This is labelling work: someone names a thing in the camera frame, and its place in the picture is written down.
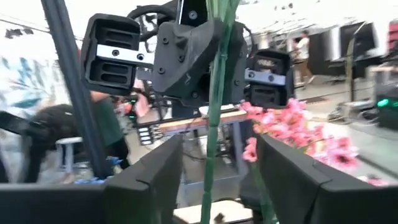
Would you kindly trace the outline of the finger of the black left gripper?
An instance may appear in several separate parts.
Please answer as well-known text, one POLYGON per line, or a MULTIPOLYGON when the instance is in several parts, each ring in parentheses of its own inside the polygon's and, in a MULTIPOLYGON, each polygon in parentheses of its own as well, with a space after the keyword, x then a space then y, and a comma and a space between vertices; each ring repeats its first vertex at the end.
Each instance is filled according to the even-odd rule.
POLYGON ((163 23, 157 34, 153 89, 166 96, 189 98, 215 59, 224 23, 219 19, 191 27, 163 23))
POLYGON ((223 104, 237 104, 244 95, 247 43, 243 37, 244 25, 235 22, 231 31, 228 59, 224 76, 223 104))

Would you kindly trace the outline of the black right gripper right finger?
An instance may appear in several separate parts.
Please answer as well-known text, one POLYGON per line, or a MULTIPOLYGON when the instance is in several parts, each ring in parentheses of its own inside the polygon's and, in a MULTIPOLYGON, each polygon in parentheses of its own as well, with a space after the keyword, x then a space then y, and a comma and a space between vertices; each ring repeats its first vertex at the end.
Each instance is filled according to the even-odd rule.
POLYGON ((267 135, 257 158, 280 224, 398 224, 398 186, 363 182, 267 135))

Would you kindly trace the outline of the wooden workbench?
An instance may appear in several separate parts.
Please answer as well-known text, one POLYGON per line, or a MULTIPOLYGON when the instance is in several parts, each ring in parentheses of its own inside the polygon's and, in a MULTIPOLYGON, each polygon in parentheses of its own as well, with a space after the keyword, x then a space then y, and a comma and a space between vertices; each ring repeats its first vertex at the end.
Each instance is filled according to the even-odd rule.
MULTIPOLYGON (((243 153, 244 143, 242 141, 240 123, 246 120, 245 111, 233 111, 229 113, 223 113, 220 118, 220 125, 232 125, 232 140, 234 150, 234 164, 237 170, 237 174, 229 177, 215 178, 214 185, 220 184, 232 184, 239 182, 248 172, 248 167, 243 161, 241 154, 243 153)), ((206 118, 192 118, 183 119, 180 121, 171 121, 160 125, 160 130, 165 134, 175 135, 184 133, 186 131, 196 130, 205 128, 207 125, 206 118)))

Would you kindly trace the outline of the white stool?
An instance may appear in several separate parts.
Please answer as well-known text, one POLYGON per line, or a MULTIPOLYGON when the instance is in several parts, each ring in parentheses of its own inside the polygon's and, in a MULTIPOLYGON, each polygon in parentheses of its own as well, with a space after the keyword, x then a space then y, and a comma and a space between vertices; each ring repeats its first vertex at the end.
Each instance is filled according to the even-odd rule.
POLYGON ((81 143, 81 137, 63 138, 55 142, 58 152, 58 166, 64 166, 65 172, 71 174, 74 165, 74 145, 81 143))

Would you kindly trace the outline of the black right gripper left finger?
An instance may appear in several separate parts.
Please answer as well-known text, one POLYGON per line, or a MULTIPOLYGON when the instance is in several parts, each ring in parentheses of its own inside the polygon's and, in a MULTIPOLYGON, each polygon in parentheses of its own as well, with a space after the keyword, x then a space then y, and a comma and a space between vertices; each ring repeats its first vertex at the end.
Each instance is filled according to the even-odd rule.
POLYGON ((174 135, 102 184, 1 184, 0 224, 171 224, 182 157, 174 135))

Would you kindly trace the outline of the black monitor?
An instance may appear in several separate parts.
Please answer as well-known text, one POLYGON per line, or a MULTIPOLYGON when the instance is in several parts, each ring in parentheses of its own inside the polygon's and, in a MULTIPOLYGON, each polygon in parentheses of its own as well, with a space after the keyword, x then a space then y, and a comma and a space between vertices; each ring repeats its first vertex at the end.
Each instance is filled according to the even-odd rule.
POLYGON ((365 22, 340 27, 341 59, 346 62, 346 58, 352 55, 353 79, 364 78, 365 68, 381 63, 380 56, 368 53, 369 50, 376 48, 373 27, 373 23, 365 22))

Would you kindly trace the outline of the black computer tower green light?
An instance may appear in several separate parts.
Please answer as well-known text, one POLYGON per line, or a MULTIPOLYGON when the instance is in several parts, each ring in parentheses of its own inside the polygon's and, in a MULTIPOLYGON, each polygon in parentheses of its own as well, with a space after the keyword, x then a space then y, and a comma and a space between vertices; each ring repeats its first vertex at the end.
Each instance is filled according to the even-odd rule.
POLYGON ((380 87, 376 94, 380 127, 398 131, 398 83, 380 87))

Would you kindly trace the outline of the person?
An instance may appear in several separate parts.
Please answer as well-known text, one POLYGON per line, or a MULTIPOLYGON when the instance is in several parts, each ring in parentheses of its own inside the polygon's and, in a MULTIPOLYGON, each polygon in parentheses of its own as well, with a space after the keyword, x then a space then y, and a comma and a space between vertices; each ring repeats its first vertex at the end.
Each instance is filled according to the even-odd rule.
POLYGON ((56 150, 56 142, 80 134, 71 105, 61 104, 46 107, 29 118, 21 118, 0 111, 0 129, 21 136, 22 167, 18 183, 35 183, 46 153, 56 150))
POLYGON ((308 68, 308 60, 310 56, 309 44, 309 31, 303 30, 302 38, 298 42, 294 43, 294 50, 298 53, 297 60, 300 62, 298 64, 298 70, 300 72, 300 81, 304 83, 304 88, 306 88, 314 79, 312 72, 308 68))
POLYGON ((102 133, 105 146, 109 149, 111 156, 118 157, 121 160, 120 167, 126 169, 130 166, 127 158, 129 148, 114 112, 113 101, 108 94, 97 91, 91 91, 90 93, 98 127, 102 133))

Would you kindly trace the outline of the black rig upright post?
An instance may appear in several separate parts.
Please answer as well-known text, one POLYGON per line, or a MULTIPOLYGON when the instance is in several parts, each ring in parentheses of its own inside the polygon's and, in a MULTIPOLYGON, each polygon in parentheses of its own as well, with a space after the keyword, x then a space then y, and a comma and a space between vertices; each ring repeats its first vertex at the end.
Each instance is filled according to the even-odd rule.
POLYGON ((41 0, 41 3, 93 173, 97 178, 105 179, 113 172, 106 160, 101 133, 97 130, 90 92, 80 80, 78 48, 65 1, 41 0))

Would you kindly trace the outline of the black power strip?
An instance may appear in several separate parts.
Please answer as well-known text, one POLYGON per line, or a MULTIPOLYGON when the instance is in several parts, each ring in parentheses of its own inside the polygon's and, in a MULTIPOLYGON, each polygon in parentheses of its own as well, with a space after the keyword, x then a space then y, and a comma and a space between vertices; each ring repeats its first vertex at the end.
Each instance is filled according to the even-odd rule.
POLYGON ((154 143, 154 132, 152 126, 141 126, 137 128, 137 135, 141 146, 154 143))

